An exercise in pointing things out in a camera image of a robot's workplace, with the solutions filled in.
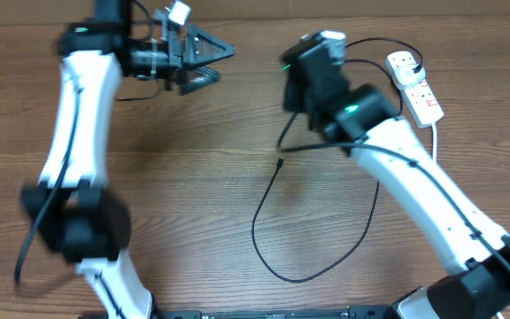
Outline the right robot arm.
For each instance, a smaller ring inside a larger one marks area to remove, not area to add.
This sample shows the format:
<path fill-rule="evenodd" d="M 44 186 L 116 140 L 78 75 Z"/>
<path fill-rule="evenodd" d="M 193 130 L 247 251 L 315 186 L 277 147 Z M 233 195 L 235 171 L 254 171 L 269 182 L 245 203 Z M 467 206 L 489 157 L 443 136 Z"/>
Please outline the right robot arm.
<path fill-rule="evenodd" d="M 308 117 L 322 148 L 338 148 L 403 207 L 445 276 L 384 309 L 387 318 L 490 318 L 510 306 L 510 234 L 427 154 L 410 123 L 376 87 L 344 77 L 344 36 L 303 37 L 281 56 L 283 106 Z"/>

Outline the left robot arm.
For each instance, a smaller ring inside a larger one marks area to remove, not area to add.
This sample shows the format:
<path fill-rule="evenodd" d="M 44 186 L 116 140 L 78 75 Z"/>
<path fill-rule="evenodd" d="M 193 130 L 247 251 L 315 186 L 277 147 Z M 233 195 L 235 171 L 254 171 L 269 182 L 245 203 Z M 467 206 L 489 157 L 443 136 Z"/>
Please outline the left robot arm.
<path fill-rule="evenodd" d="M 58 38 L 61 90 L 50 151 L 35 185 L 21 202 L 46 246 L 84 276 L 108 318 L 158 318 L 153 294 L 142 284 L 128 252 L 127 205 L 108 188 L 106 150 L 113 104 L 126 77 L 153 81 L 182 94 L 218 81 L 212 63 L 231 58 L 232 44 L 188 21 L 175 1 L 147 15 L 152 35 L 132 35 L 133 2 L 97 2 L 93 15 L 70 24 Z"/>

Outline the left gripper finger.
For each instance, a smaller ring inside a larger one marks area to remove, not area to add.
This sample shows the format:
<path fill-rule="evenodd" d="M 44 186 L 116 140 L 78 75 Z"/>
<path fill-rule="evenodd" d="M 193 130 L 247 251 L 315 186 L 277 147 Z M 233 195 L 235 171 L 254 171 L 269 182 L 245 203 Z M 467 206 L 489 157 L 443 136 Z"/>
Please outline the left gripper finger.
<path fill-rule="evenodd" d="M 183 64 L 190 68 L 207 66 L 211 63 L 231 58 L 235 47 L 221 39 L 209 35 L 194 24 L 188 24 L 182 51 Z"/>
<path fill-rule="evenodd" d="M 195 90 L 214 84 L 220 79 L 220 74 L 208 66 L 201 66 L 178 73 L 178 85 L 181 95 L 187 95 Z"/>

